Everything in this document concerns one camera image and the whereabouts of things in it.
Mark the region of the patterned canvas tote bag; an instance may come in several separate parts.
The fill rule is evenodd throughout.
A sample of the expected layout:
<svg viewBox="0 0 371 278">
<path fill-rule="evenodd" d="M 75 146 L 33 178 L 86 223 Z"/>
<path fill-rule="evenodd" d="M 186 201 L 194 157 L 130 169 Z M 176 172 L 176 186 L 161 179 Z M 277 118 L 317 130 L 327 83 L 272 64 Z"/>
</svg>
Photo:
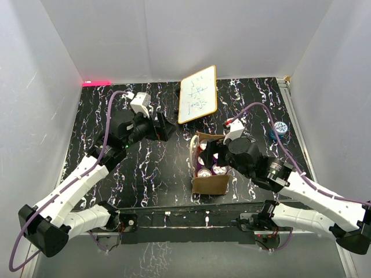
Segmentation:
<svg viewBox="0 0 371 278">
<path fill-rule="evenodd" d="M 189 146 L 190 170 L 192 174 L 192 193 L 201 195 L 225 195 L 229 180 L 226 175 L 212 175 L 211 177 L 197 177 L 197 157 L 201 153 L 199 143 L 202 140 L 217 140 L 224 138 L 224 135 L 205 134 L 197 131 L 192 137 Z"/>
</svg>

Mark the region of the purple soda can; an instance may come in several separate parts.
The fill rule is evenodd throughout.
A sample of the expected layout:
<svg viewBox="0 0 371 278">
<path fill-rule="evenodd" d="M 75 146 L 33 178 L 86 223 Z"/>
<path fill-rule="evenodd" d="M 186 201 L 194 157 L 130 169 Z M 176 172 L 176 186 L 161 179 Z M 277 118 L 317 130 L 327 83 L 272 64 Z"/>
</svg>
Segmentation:
<svg viewBox="0 0 371 278">
<path fill-rule="evenodd" d="M 219 158 L 219 154 L 218 153 L 214 153 L 213 154 L 213 157 L 212 157 L 212 161 L 213 161 L 214 164 L 218 162 L 218 158 Z"/>
<path fill-rule="evenodd" d="M 197 171 L 200 171 L 200 169 L 206 169 L 206 166 L 203 159 L 199 156 L 197 157 Z"/>
</svg>

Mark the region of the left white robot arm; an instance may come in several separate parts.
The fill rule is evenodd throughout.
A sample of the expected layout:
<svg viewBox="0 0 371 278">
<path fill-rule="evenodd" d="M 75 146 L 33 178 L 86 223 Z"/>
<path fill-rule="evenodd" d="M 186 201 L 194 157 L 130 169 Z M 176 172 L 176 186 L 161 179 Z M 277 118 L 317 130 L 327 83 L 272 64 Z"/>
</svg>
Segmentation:
<svg viewBox="0 0 371 278">
<path fill-rule="evenodd" d="M 73 213 L 75 205 L 126 158 L 129 147 L 143 139 L 168 141 L 176 130 L 163 112 L 152 119 L 142 112 L 121 110 L 107 116 L 106 130 L 97 137 L 76 169 L 47 197 L 18 212 L 21 234 L 46 257 L 58 254 L 67 242 L 94 228 L 114 231 L 120 217 L 102 202 Z"/>
</svg>

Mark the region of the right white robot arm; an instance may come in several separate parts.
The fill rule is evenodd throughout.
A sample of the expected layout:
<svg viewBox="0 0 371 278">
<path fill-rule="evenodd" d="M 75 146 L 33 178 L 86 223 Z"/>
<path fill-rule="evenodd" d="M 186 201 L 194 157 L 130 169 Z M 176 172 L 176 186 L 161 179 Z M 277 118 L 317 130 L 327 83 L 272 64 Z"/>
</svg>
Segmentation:
<svg viewBox="0 0 371 278">
<path fill-rule="evenodd" d="M 265 202 L 256 216 L 259 225 L 292 227 L 330 236 L 349 252 L 365 255 L 370 247 L 370 202 L 346 199 L 309 180 L 303 172 L 278 158 L 263 155 L 246 137 L 208 140 L 200 153 L 206 167 L 217 155 L 220 167 L 230 166 L 259 188 L 299 201 L 309 210 Z"/>
</svg>

